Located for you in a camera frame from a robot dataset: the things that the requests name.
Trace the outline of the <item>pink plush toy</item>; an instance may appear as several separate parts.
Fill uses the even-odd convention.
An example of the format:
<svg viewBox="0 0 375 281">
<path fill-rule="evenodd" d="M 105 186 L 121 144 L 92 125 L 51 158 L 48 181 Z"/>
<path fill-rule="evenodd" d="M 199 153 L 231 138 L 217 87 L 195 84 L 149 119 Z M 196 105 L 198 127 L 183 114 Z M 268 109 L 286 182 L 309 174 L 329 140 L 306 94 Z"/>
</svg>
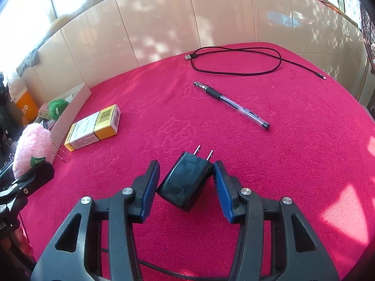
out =
<svg viewBox="0 0 375 281">
<path fill-rule="evenodd" d="M 50 163 L 53 157 L 52 147 L 51 132 L 39 123 L 29 124 L 17 143 L 12 167 L 15 179 L 40 163 Z"/>
</svg>

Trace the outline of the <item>grey rag on sill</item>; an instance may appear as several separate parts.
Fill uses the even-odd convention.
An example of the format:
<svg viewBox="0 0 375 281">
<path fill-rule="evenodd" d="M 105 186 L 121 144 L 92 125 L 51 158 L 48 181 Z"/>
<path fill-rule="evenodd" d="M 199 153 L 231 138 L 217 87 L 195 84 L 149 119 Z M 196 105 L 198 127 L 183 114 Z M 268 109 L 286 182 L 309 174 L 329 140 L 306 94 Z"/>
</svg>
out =
<svg viewBox="0 0 375 281">
<path fill-rule="evenodd" d="M 21 76 L 26 68 L 34 67 L 34 65 L 39 63 L 39 57 L 38 57 L 38 49 L 34 48 L 28 56 L 26 56 L 21 64 L 17 67 L 17 74 Z"/>
</svg>

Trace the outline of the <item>clear black gel pen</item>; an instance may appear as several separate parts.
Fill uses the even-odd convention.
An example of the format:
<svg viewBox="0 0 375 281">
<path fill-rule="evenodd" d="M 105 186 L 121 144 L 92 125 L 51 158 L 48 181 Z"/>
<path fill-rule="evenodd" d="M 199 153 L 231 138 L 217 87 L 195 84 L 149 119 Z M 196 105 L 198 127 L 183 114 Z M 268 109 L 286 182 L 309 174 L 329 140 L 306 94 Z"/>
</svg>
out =
<svg viewBox="0 0 375 281">
<path fill-rule="evenodd" d="M 204 92 L 211 97 L 219 100 L 220 102 L 225 103 L 229 107 L 233 108 L 237 112 L 241 113 L 245 117 L 249 118 L 251 121 L 255 122 L 257 125 L 261 126 L 264 130 L 268 130 L 270 128 L 270 123 L 266 122 L 264 119 L 262 119 L 257 114 L 253 113 L 251 110 L 248 110 L 248 108 L 245 108 L 238 104 L 237 102 L 234 102 L 233 100 L 229 99 L 228 97 L 224 96 L 223 94 L 219 93 L 215 89 L 201 83 L 201 82 L 193 82 L 193 85 L 199 89 L 204 90 Z"/>
</svg>

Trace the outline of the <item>yellow white glucophage box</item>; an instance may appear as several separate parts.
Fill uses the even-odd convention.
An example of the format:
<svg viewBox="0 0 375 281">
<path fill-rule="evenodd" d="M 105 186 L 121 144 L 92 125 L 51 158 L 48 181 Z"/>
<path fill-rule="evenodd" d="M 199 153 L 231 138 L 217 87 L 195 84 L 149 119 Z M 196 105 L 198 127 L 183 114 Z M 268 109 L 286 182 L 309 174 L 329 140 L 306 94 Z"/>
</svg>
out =
<svg viewBox="0 0 375 281">
<path fill-rule="evenodd" d="M 116 104 L 71 125 L 64 146 L 70 152 L 118 134 L 121 111 Z"/>
</svg>

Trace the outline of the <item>red green plush strawberry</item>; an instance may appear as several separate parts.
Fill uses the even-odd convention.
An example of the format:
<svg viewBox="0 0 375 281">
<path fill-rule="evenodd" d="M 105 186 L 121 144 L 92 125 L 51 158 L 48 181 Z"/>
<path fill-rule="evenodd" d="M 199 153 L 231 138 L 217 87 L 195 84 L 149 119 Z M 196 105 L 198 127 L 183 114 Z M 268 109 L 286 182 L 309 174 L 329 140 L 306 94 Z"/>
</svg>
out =
<svg viewBox="0 0 375 281">
<path fill-rule="evenodd" d="M 49 113 L 50 118 L 53 119 L 54 121 L 57 121 L 68 105 L 69 105 L 69 102 L 63 98 L 52 100 L 48 104 L 48 113 Z"/>
</svg>

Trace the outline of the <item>white cardboard tray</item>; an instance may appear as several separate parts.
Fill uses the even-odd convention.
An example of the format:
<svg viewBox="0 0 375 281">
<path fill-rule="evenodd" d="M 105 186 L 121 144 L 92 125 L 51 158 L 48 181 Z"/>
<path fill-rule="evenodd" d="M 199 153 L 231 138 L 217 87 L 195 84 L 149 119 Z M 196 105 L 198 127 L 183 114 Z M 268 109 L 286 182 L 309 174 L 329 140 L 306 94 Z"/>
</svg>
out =
<svg viewBox="0 0 375 281">
<path fill-rule="evenodd" d="M 92 92 L 89 87 L 83 83 L 53 99 L 71 99 L 62 115 L 51 128 L 52 142 L 54 144 L 61 146 L 61 144 L 64 143 L 65 137 L 69 132 L 74 119 L 91 94 Z"/>
</svg>

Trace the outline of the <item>orange drink cup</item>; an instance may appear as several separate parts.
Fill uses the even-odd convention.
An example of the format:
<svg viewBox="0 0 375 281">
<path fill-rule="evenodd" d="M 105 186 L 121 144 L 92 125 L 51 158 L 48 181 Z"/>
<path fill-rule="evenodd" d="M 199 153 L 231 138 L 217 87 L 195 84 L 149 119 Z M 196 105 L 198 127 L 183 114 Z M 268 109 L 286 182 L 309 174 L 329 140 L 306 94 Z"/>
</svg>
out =
<svg viewBox="0 0 375 281">
<path fill-rule="evenodd" d="M 22 112 L 26 124 L 33 122 L 38 116 L 39 108 L 26 86 L 14 97 L 14 99 L 12 99 L 12 101 Z"/>
</svg>

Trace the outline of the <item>black power adapter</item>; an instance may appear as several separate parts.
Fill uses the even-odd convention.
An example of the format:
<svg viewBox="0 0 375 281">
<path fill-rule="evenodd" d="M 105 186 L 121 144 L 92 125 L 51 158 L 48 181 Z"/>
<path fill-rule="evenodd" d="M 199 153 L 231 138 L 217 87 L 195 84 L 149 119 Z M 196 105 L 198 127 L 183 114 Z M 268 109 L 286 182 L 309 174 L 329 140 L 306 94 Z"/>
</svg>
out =
<svg viewBox="0 0 375 281">
<path fill-rule="evenodd" d="M 214 150 L 207 158 L 202 158 L 197 156 L 200 148 L 201 145 L 198 145 L 193 153 L 182 152 L 156 190 L 161 198 L 184 211 L 192 208 L 213 173 L 210 159 Z"/>
</svg>

